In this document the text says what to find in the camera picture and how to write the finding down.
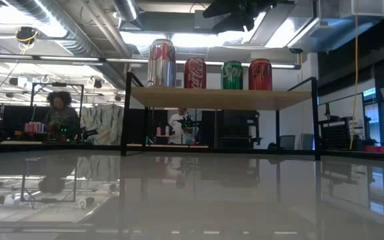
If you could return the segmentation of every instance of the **wooden shelf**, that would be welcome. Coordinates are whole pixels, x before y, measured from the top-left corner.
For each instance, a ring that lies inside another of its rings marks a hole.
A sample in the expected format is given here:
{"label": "wooden shelf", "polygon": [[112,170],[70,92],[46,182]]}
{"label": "wooden shelf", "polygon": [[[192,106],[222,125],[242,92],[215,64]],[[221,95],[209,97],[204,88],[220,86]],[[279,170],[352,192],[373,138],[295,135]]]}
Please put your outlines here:
{"label": "wooden shelf", "polygon": [[311,98],[311,92],[132,87],[146,107],[276,111]]}

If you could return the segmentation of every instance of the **red object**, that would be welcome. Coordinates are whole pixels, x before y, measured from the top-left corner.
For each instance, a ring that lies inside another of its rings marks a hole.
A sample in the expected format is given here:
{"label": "red object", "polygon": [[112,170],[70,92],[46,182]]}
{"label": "red object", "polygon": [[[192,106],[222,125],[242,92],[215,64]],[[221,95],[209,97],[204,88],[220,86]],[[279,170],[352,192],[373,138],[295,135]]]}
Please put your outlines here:
{"label": "red object", "polygon": [[207,64],[200,57],[191,57],[185,63],[185,88],[207,88]]}
{"label": "red object", "polygon": [[384,146],[364,146],[363,150],[370,153],[384,153]]}
{"label": "red object", "polygon": [[272,90],[272,66],[267,59],[256,59],[248,68],[249,90]]}
{"label": "red object", "polygon": [[174,87],[176,80],[176,48],[167,39],[155,40],[149,49],[148,86]]}

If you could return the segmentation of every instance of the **curly black hair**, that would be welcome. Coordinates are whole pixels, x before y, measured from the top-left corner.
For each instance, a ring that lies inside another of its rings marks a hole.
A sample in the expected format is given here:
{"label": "curly black hair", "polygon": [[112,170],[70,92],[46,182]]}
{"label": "curly black hair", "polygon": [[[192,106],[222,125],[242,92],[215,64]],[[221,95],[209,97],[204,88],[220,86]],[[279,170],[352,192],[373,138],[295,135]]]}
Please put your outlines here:
{"label": "curly black hair", "polygon": [[54,99],[58,97],[62,100],[65,107],[70,106],[72,103],[71,94],[66,91],[52,92],[48,94],[47,101],[50,102],[50,106],[54,107]]}

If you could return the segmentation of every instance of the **green soda can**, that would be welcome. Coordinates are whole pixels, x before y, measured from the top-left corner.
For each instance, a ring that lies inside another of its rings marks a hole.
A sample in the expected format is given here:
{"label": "green soda can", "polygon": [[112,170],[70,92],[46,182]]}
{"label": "green soda can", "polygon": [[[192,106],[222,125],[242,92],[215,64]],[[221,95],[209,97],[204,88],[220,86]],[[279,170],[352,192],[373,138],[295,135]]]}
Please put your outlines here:
{"label": "green soda can", "polygon": [[222,89],[243,89],[244,68],[238,61],[224,62],[221,68],[221,88]]}

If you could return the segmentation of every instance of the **black metal shelf frame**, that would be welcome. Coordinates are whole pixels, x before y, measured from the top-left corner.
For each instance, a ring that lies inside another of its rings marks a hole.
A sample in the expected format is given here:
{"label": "black metal shelf frame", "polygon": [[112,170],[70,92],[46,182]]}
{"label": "black metal shelf frame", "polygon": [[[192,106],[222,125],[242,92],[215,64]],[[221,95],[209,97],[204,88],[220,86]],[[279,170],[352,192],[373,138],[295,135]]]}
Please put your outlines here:
{"label": "black metal shelf frame", "polygon": [[[305,83],[311,82],[312,88],[312,115],[313,115],[313,134],[319,136],[318,126],[318,102],[317,102],[317,79],[310,77],[296,86],[288,89],[292,91]],[[128,119],[130,111],[131,84],[134,83],[137,87],[145,87],[140,80],[132,72],[127,73],[127,82],[125,87],[125,103],[123,116],[123,131],[121,135],[121,156],[127,156],[127,151],[163,151],[163,152],[193,152],[193,153],[249,153],[249,154],[276,154],[276,155],[313,155],[315,160],[321,160],[321,152],[319,149],[319,138],[314,137],[315,150],[286,150],[281,149],[280,145],[280,130],[279,130],[279,111],[275,112],[276,126],[276,142],[277,149],[222,149],[222,148],[175,148],[175,147],[152,147],[146,146],[146,133],[143,131],[141,147],[128,147]],[[146,129],[148,125],[149,108],[145,106],[144,125]]]}

